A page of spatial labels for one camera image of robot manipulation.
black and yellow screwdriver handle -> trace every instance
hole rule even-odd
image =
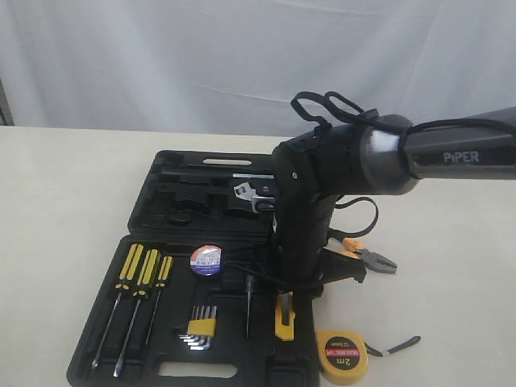
[[[144,265],[139,271],[138,281],[135,284],[133,296],[138,298],[148,298],[152,283],[156,277],[158,265],[160,263],[161,254],[158,250],[153,248],[148,250],[145,255]]]
[[[119,278],[116,285],[114,286],[120,292],[129,291],[131,283],[133,282],[138,269],[139,260],[144,252],[144,246],[142,244],[134,243],[131,245],[127,258],[123,263],[122,270],[120,271]]]
[[[161,261],[160,271],[156,278],[156,287],[164,288],[170,278],[170,269],[172,268],[174,259],[171,256],[164,256]]]

screwdriver shaft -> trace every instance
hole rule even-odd
[[[255,282],[255,279],[253,276],[250,276],[250,275],[245,276],[245,290],[248,295],[248,310],[247,310],[246,322],[245,322],[246,339],[249,339],[249,323],[251,320],[251,302],[252,302],[252,292],[254,291],[254,282]]]
[[[132,327],[135,325],[136,315],[138,314],[139,305],[141,303],[142,303],[141,298],[138,298],[138,301],[136,302],[136,306],[135,306],[135,311],[132,312],[131,323],[129,324],[129,329],[127,330],[126,338],[123,341],[122,351],[120,351],[119,359],[117,360],[116,365],[114,367],[114,372],[113,372],[114,377],[120,377],[120,374],[122,373],[123,361],[126,356],[127,344],[129,343],[129,338],[131,337]]]
[[[122,292],[119,293],[116,300],[114,300],[113,309],[111,310],[111,314],[109,319],[107,320],[106,328],[104,328],[104,333],[102,334],[102,338],[100,340],[100,344],[97,348],[97,353],[95,353],[95,357],[91,362],[91,369],[96,369],[98,367],[98,362],[100,361],[100,354],[102,352],[102,347],[104,347],[104,342],[106,341],[107,332],[110,329],[111,322],[113,321],[114,312],[116,311],[116,307],[119,305],[120,300],[122,299]]]
[[[162,291],[162,289],[160,289],[158,291],[158,296],[156,297],[156,302],[154,303],[154,309],[152,310],[151,322],[150,322],[150,324],[148,326],[147,337],[145,338],[144,348],[147,347],[148,341],[151,338],[152,325],[154,324],[154,318],[156,317],[156,310],[158,309],[158,304],[160,303],[161,291]]]

yellow screwdriver handle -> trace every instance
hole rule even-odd
[[[152,287],[152,282],[156,277],[156,271],[161,258],[161,254],[158,250],[153,248],[147,251],[145,255],[144,265],[139,271],[138,281],[136,282],[135,291],[133,296],[139,298],[148,298],[149,292]]]
[[[165,256],[161,261],[160,271],[158,272],[158,277],[156,279],[157,288],[164,288],[167,285],[173,261],[174,259],[171,256]]]
[[[119,274],[119,280],[114,286],[119,291],[129,290],[130,284],[135,277],[136,269],[138,268],[139,259],[144,252],[144,246],[134,243],[131,245],[127,258],[123,263],[122,270]]]
[[[344,238],[344,247],[350,252],[356,252],[357,250],[365,250],[365,246],[359,240],[352,238]]]

pliers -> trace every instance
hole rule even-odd
[[[347,250],[343,252],[345,256],[361,259],[369,270],[385,274],[396,273],[397,264],[395,262],[377,252],[370,252],[359,240],[347,238],[343,231],[331,228],[328,231],[328,236],[337,239],[344,245]]]

screwdriver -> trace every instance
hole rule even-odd
[[[139,272],[135,291],[132,294],[137,299],[135,309],[132,312],[131,322],[129,323],[129,328],[127,329],[126,338],[123,341],[122,351],[120,351],[119,359],[117,360],[114,367],[114,377],[120,377],[120,374],[122,373],[127,344],[129,343],[129,338],[131,337],[132,328],[135,325],[136,315],[138,314],[138,309],[142,300],[148,299],[149,292],[152,288],[152,282],[156,276],[156,269],[158,267],[160,257],[161,254],[156,249],[147,251],[147,254],[145,255],[144,265]]]
[[[152,325],[154,324],[154,317],[156,317],[156,310],[158,309],[158,303],[160,302],[161,292],[167,285],[167,281],[170,278],[170,269],[172,268],[173,261],[174,259],[171,256],[166,256],[161,261],[161,267],[155,285],[155,287],[158,288],[158,295],[154,304],[154,310],[152,311],[151,322],[148,326],[147,338],[145,339],[144,347],[147,347],[148,341],[151,338]]]
[[[253,276],[246,274],[245,276],[245,291],[248,295],[248,312],[245,323],[245,338],[249,339],[249,320],[251,318],[251,301],[252,301],[252,293],[254,292],[255,287],[255,279]]]
[[[104,342],[106,341],[107,332],[110,329],[111,322],[113,321],[114,312],[116,311],[117,306],[122,299],[122,293],[129,291],[129,284],[133,280],[135,276],[136,269],[138,268],[139,258],[142,256],[142,252],[144,252],[144,246],[141,244],[132,244],[129,252],[127,253],[127,258],[123,263],[122,270],[120,271],[119,280],[114,287],[119,291],[119,295],[116,300],[114,300],[113,309],[111,310],[111,314],[109,319],[107,320],[106,328],[104,328],[104,333],[102,334],[102,338],[100,340],[100,344],[97,348],[97,353],[93,361],[91,362],[91,369],[96,369],[98,367],[98,363],[100,361],[100,355],[102,351],[102,347],[104,346]]]

